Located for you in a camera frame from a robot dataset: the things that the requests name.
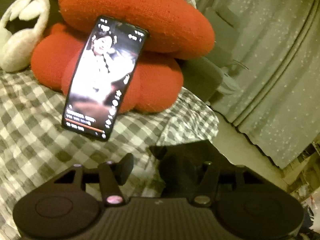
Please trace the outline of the black garment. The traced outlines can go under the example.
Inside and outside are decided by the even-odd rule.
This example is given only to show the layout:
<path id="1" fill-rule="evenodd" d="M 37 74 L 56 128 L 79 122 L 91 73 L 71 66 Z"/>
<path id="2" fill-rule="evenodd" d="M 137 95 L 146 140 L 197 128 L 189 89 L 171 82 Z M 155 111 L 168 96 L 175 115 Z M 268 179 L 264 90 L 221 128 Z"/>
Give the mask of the black garment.
<path id="1" fill-rule="evenodd" d="M 196 192 L 209 167 L 215 171 L 231 163 L 209 140 L 170 146 L 150 146 L 159 160 L 158 171 L 164 181 L 162 198 L 189 198 Z"/>

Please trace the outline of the grey white checkered quilt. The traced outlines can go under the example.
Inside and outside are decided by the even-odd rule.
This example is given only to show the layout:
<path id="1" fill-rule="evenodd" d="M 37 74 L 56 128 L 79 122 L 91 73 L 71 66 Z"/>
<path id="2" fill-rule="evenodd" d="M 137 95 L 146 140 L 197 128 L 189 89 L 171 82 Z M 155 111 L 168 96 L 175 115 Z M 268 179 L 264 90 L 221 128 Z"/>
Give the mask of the grey white checkered quilt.
<path id="1" fill-rule="evenodd" d="M 160 113 L 119 115 L 107 142 L 63 129 L 64 104 L 64 96 L 39 84 L 31 70 L 1 74 L 1 239 L 19 238 L 16 202 L 73 164 L 95 168 L 132 153 L 124 196 L 155 197 L 163 183 L 149 147 L 213 140 L 218 133 L 215 113 L 187 89 Z"/>

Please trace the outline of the wooden shelf unit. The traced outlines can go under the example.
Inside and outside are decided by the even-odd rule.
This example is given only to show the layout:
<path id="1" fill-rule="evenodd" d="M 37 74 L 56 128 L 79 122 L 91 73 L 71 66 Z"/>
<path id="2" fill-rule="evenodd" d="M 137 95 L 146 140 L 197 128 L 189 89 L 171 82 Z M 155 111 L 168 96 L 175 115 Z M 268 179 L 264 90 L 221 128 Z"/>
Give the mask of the wooden shelf unit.
<path id="1" fill-rule="evenodd" d="M 283 169 L 287 192 L 300 202 L 319 189 L 319 141 L 313 141 Z"/>

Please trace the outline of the dark green sofa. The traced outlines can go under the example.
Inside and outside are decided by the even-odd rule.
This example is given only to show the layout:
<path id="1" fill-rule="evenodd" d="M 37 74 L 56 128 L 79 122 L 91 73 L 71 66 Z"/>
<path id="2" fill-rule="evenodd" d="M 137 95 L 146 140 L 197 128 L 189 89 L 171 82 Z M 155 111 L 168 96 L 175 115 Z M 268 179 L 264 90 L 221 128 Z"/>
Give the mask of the dark green sofa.
<path id="1" fill-rule="evenodd" d="M 232 95 L 239 90 L 229 71 L 234 63 L 232 52 L 239 38 L 239 19 L 227 6 L 207 7 L 204 15 L 215 32 L 215 45 L 208 55 L 189 61 L 179 61 L 184 88 L 199 99 L 209 101 L 215 93 Z"/>

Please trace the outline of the black smartphone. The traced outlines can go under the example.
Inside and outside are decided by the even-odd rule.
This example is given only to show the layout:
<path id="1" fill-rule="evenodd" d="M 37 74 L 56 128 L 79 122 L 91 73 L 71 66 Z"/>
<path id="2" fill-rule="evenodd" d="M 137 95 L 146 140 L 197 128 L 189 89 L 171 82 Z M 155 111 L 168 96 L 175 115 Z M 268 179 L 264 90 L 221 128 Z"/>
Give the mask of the black smartphone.
<path id="1" fill-rule="evenodd" d="M 100 16 L 77 60 L 61 125 L 108 141 L 149 32 Z"/>

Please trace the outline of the grey star curtain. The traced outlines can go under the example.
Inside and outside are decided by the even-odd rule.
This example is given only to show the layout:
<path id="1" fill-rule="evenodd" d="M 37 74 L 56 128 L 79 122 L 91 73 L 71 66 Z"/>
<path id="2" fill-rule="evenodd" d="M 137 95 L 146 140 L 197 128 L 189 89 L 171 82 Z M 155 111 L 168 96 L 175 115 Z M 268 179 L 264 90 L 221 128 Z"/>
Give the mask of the grey star curtain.
<path id="1" fill-rule="evenodd" d="M 196 0 L 212 24 L 210 99 L 279 168 L 319 134 L 319 0 Z"/>

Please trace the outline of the orange flower cushion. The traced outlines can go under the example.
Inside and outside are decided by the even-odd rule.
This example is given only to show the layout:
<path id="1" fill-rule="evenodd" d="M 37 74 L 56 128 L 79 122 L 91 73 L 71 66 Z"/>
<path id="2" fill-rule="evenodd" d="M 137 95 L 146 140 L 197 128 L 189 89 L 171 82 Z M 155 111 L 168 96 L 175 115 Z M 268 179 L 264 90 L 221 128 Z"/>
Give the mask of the orange flower cushion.
<path id="1" fill-rule="evenodd" d="M 183 85 L 178 60 L 206 56 L 214 47 L 210 22 L 185 0 L 58 0 L 62 22 L 54 24 L 31 56 L 30 67 L 42 85 L 67 94 L 78 57 L 100 16 L 113 40 L 103 63 L 123 62 L 120 44 L 138 56 L 123 94 L 120 113 L 161 112 L 173 105 Z"/>

